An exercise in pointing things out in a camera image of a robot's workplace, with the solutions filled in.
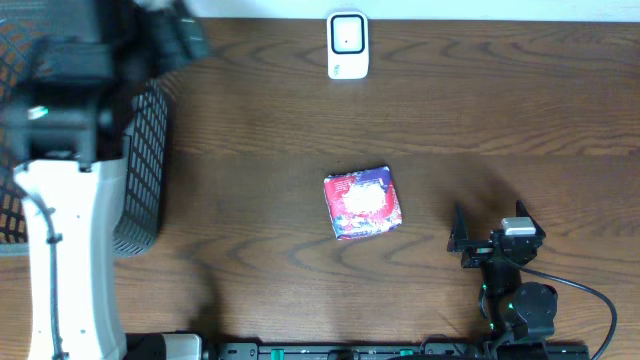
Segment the white wall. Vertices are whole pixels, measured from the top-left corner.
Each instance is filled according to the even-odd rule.
[[[357,9],[372,19],[640,21],[640,0],[186,0],[198,16],[324,19]]]

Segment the green led light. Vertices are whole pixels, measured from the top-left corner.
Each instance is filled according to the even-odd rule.
[[[282,349],[271,350],[271,360],[284,360],[284,350]]]
[[[29,120],[37,120],[49,113],[49,109],[44,106],[34,106],[27,111],[27,118]]]

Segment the black plastic part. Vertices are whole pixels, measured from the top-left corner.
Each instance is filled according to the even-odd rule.
[[[332,354],[344,354],[347,359],[353,358],[357,353],[360,360],[432,360],[432,359],[488,359],[481,346],[456,342],[455,345],[462,349],[464,355],[459,355],[452,343],[430,342],[421,354],[415,344],[370,344],[370,345],[258,345],[255,343],[222,343],[217,346],[217,355],[209,356],[210,360],[271,360],[274,350],[284,353],[284,360],[329,360],[334,358]],[[401,356],[402,351],[410,350],[412,355]],[[531,359],[546,351],[549,360],[588,360],[589,351],[584,345],[543,345],[522,344],[504,346],[498,353],[503,353],[505,359]]]
[[[3,114],[16,160],[76,160],[87,169],[121,157],[122,131],[133,110],[131,94],[114,90],[109,83],[20,84]]]
[[[113,231],[116,256],[151,249],[159,230],[168,105],[156,81],[133,99],[135,117],[126,130],[129,146],[122,217]]]
[[[513,324],[514,339],[541,339],[555,332],[558,294],[548,285],[528,282],[501,301],[502,317]]]
[[[513,345],[498,348],[498,360],[549,360],[543,344]]]
[[[162,334],[127,334],[127,354],[123,360],[166,360],[167,346]]]
[[[58,78],[73,81],[109,81],[117,74],[113,48],[106,44],[49,42],[43,56],[55,62]]]
[[[332,350],[327,360],[360,360],[360,352],[354,350]]]
[[[520,269],[510,263],[523,266],[533,260],[546,234],[522,201],[516,202],[516,215],[529,217],[535,233],[507,235],[498,229],[491,231],[487,241],[471,241],[462,210],[456,207],[456,220],[447,245],[450,252],[462,252],[463,268],[482,271],[484,284],[478,294],[478,306],[491,322],[492,337],[485,341],[485,350],[492,356],[505,346],[544,344],[545,338],[555,332],[553,318],[558,299],[555,289],[533,282],[523,285]],[[531,351],[531,358],[538,358],[535,351]]]
[[[48,4],[56,37],[74,42],[111,43],[131,31],[131,1],[49,0]]]
[[[211,54],[202,28],[182,2],[172,9],[137,11],[136,16],[142,37],[155,59],[152,76],[180,69]]]
[[[514,293],[522,284],[520,270],[514,269],[505,261],[491,259],[483,262],[481,267],[482,281],[487,287],[485,297],[489,310],[489,319],[498,333],[509,331],[509,322],[500,311],[500,301]]]

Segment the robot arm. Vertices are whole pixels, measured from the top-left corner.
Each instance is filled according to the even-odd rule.
[[[133,139],[123,136],[132,100],[148,79],[209,53],[181,2],[142,5],[51,0],[52,34],[36,41],[31,70],[4,108],[31,239],[30,359],[147,359],[150,343],[168,358],[201,358],[196,335],[128,342],[115,300],[113,233],[134,185]],[[37,76],[43,60],[54,74]]]

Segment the cable connector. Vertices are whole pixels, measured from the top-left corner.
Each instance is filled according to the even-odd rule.
[[[56,354],[51,357],[51,360],[68,360],[69,353]]]
[[[52,236],[47,239],[47,244],[55,245],[60,241],[62,241],[62,234],[56,234],[56,236]]]

